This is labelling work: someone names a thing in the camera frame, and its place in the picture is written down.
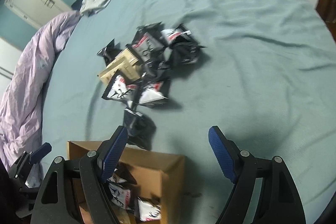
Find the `black white deer snack packet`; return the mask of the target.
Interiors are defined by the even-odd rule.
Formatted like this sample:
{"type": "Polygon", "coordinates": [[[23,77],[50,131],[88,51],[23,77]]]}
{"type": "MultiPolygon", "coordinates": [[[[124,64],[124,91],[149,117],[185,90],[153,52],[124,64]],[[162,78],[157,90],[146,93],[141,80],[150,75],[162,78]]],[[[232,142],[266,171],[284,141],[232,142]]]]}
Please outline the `black white deer snack packet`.
{"type": "Polygon", "coordinates": [[[139,103],[139,85],[139,81],[132,82],[117,70],[101,97],[107,101],[122,102],[132,109],[139,103]]]}

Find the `beige sachet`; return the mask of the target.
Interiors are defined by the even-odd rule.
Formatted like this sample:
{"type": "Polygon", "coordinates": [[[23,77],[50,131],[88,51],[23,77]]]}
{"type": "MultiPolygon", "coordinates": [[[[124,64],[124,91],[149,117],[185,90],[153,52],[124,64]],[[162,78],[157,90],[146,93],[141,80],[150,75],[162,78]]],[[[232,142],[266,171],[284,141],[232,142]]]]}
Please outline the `beige sachet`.
{"type": "Polygon", "coordinates": [[[102,83],[108,85],[117,71],[122,72],[128,80],[136,81],[141,78],[140,61],[129,49],[125,49],[97,77],[102,83]]]}

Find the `brown cardboard box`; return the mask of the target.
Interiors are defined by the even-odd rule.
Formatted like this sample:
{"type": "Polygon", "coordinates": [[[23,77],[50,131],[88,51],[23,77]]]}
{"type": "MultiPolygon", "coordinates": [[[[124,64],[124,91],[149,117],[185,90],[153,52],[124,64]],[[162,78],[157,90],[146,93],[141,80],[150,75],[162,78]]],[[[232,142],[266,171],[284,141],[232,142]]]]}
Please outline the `brown cardboard box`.
{"type": "MultiPolygon", "coordinates": [[[[100,144],[101,141],[68,141],[68,159],[78,159],[88,151],[98,149],[100,144]]],[[[139,185],[137,190],[140,197],[160,199],[162,219],[154,223],[179,223],[185,157],[125,147],[120,161],[126,164],[139,185]]],[[[75,185],[84,223],[93,223],[81,185],[79,182],[75,185]]]]}

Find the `lilac duvet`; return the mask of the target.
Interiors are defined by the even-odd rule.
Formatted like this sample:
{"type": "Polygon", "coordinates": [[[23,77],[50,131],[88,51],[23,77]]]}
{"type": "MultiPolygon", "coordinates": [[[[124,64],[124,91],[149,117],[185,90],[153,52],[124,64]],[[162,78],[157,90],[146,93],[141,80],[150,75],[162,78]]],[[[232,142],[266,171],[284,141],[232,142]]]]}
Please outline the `lilac duvet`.
{"type": "Polygon", "coordinates": [[[42,89],[80,18],[78,11],[57,15],[36,32],[20,55],[1,100],[1,161],[6,169],[23,151],[39,146],[42,89]]]}

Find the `teal bed sheet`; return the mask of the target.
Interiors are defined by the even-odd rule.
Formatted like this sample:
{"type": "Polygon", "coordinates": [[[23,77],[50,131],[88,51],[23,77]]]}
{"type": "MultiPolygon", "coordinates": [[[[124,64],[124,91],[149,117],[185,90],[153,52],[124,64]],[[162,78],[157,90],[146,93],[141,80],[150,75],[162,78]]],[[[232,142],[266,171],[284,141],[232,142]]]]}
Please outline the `teal bed sheet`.
{"type": "Polygon", "coordinates": [[[214,223],[232,189],[208,142],[213,125],[256,157],[281,156],[314,223],[335,192],[335,42],[305,0],[111,0],[81,18],[45,90],[43,168],[69,140],[106,140],[122,123],[124,105],[101,97],[97,52],[156,22],[183,23],[203,45],[173,70],[168,102],[140,108],[156,126],[153,151],[186,158],[181,223],[214,223]]]}

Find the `pile black white snack packet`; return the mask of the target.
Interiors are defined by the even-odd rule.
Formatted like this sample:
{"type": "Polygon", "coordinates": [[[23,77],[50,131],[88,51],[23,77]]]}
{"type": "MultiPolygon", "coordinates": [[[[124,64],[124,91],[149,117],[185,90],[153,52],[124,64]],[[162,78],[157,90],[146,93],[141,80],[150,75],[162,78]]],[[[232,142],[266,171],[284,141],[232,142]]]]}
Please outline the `pile black white snack packet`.
{"type": "Polygon", "coordinates": [[[168,100],[171,73],[182,65],[195,64],[204,48],[191,31],[179,24],[165,29],[163,23],[139,26],[126,45],[140,63],[141,78],[127,101],[130,108],[153,107],[168,100]]]}

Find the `brown wooden chair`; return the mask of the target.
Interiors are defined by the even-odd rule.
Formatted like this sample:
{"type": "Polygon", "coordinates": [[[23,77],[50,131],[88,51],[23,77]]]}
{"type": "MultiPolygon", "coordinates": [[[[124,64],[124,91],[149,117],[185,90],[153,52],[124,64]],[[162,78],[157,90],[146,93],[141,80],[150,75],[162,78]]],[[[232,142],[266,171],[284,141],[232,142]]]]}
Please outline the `brown wooden chair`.
{"type": "Polygon", "coordinates": [[[335,0],[318,0],[315,9],[335,40],[335,0]]]}

